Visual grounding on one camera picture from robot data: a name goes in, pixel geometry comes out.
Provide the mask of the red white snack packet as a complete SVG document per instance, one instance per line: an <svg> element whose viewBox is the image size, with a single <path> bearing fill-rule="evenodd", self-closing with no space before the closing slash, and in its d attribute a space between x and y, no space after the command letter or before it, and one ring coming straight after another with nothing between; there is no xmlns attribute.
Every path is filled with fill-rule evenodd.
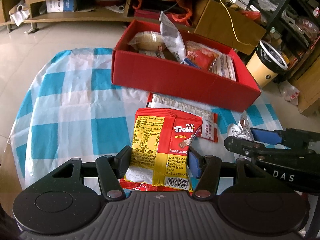
<svg viewBox="0 0 320 240"><path fill-rule="evenodd" d="M170 108L180 110L201 117L202 126L197 135L203 139L207 139L215 143L218 142L218 115L216 113L155 93L149 93L147 106L150 108Z"/></svg>

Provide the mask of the red yellow Trolli candy bag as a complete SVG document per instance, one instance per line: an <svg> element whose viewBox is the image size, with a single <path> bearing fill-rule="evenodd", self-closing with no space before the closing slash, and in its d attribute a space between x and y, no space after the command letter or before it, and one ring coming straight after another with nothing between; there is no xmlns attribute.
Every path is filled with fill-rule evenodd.
<svg viewBox="0 0 320 240"><path fill-rule="evenodd" d="M200 116L176 109L138 109L130 165L121 186L137 191L191 192L188 150L202 124Z"/></svg>

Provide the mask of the waffle snack pack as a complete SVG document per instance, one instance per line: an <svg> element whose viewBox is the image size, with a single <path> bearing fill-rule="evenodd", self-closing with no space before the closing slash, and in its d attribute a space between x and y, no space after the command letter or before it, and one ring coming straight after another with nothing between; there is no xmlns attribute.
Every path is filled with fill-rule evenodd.
<svg viewBox="0 0 320 240"><path fill-rule="evenodd" d="M135 50L146 50L161 52L166 48L160 33L154 31L143 31L137 33L129 42Z"/></svg>

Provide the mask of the silver white snack pouch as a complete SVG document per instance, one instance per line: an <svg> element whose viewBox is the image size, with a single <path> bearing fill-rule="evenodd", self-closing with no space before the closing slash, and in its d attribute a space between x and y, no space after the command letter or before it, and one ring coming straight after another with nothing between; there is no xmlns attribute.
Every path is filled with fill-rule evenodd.
<svg viewBox="0 0 320 240"><path fill-rule="evenodd" d="M163 42L176 60L182 63L186 57L186 49L180 32L163 11L160 13L159 21Z"/></svg>

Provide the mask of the sausage pack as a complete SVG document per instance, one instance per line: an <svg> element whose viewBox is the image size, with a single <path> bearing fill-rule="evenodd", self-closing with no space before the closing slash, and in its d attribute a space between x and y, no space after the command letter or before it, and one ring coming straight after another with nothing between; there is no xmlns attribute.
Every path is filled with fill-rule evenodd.
<svg viewBox="0 0 320 240"><path fill-rule="evenodd" d="M254 137L251 132L247 112L244 111L240 117L238 124L230 124L227 131L228 136L253 141Z"/></svg>

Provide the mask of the white biscuit pack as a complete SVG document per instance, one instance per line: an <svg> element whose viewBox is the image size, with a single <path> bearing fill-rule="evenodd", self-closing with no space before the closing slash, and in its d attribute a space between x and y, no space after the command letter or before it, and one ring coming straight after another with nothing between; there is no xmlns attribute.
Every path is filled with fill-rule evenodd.
<svg viewBox="0 0 320 240"><path fill-rule="evenodd" d="M233 60L229 55L219 55L212 63L210 70L212 73L218 76L225 77L232 81L236 81Z"/></svg>

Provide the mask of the orange bread pack blue label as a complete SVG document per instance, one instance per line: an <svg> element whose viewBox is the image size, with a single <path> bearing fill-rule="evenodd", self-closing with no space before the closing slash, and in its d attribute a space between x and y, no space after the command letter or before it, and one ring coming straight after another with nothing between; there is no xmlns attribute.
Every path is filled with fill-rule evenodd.
<svg viewBox="0 0 320 240"><path fill-rule="evenodd" d="M222 55L220 51L194 41L187 41L185 45L187 52L182 64L197 69L210 70L217 58Z"/></svg>

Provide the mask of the white plastic bag on floor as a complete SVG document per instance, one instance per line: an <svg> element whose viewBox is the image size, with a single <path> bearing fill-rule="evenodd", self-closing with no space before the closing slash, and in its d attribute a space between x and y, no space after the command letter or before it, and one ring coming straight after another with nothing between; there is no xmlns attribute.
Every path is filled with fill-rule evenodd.
<svg viewBox="0 0 320 240"><path fill-rule="evenodd" d="M288 81L284 81L278 86L283 99L294 106L298 105L300 91Z"/></svg>

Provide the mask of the blue white checkered tablecloth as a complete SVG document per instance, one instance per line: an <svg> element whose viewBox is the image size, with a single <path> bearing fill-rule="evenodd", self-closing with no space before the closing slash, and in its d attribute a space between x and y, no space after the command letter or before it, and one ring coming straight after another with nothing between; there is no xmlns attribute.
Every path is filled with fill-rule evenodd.
<svg viewBox="0 0 320 240"><path fill-rule="evenodd" d="M37 74L17 113L11 146L23 188L76 157L94 161L130 144L134 115L148 93L111 83L112 51L85 48L59 52ZM60 239L244 239L205 205L188 214L190 198L179 195L177 213L166 200L111 206L96 220Z"/></svg>

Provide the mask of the yellow trash bin black bag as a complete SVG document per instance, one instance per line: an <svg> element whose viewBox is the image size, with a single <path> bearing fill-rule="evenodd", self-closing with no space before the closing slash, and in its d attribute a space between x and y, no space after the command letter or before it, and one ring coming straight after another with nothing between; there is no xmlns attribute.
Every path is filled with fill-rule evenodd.
<svg viewBox="0 0 320 240"><path fill-rule="evenodd" d="M265 87L278 74L287 71L287 64L278 51L261 40L246 67L260 88Z"/></svg>

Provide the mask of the red cardboard box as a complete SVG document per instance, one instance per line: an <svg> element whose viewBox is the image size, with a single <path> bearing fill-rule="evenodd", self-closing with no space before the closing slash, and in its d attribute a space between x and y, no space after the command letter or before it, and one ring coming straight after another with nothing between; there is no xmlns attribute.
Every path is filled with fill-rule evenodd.
<svg viewBox="0 0 320 240"><path fill-rule="evenodd" d="M236 81L176 61L140 54L128 42L141 31L159 31L158 23L134 20L124 31L112 53L111 81L114 85L171 95L233 111L243 112L261 90L236 52L224 44L181 31L184 41L194 41L229 55Z"/></svg>

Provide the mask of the black storage shelf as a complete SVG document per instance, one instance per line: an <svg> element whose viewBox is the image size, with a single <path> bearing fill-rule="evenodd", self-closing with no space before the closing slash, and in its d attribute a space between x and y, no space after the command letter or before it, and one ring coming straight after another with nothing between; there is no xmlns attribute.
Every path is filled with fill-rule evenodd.
<svg viewBox="0 0 320 240"><path fill-rule="evenodd" d="M319 56L319 0L250 0L261 14L264 40L287 61L276 83L303 74Z"/></svg>

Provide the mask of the wooden TV stand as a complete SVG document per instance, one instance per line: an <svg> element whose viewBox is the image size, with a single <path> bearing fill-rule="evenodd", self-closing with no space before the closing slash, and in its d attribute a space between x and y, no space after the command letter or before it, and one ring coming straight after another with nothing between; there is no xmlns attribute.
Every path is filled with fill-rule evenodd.
<svg viewBox="0 0 320 240"><path fill-rule="evenodd" d="M1 25L11 27L11 16L21 5L28 13L26 22L32 29L39 23L114 21L131 22L158 20L134 16L133 0L75 0L75 12L47 12L48 0L1 0ZM193 25L177 24L179 28L215 40L246 55L255 50L266 31L254 20L249 12L232 5L229 0L185 0L193 6Z"/></svg>

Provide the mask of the orange plastic bag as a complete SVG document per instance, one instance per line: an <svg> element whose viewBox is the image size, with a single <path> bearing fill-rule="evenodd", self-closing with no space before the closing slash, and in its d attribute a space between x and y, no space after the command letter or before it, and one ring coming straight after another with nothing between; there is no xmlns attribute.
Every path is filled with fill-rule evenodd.
<svg viewBox="0 0 320 240"><path fill-rule="evenodd" d="M193 6L185 0L133 0L132 9L135 17L159 20L163 12L174 23L193 25Z"/></svg>

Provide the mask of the white blue box on shelf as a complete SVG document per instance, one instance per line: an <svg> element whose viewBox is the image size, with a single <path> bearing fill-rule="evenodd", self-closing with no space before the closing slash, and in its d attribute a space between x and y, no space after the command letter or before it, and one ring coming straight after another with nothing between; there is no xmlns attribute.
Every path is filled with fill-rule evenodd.
<svg viewBox="0 0 320 240"><path fill-rule="evenodd" d="M75 12L75 0L48 0L46 1L47 12Z"/></svg>

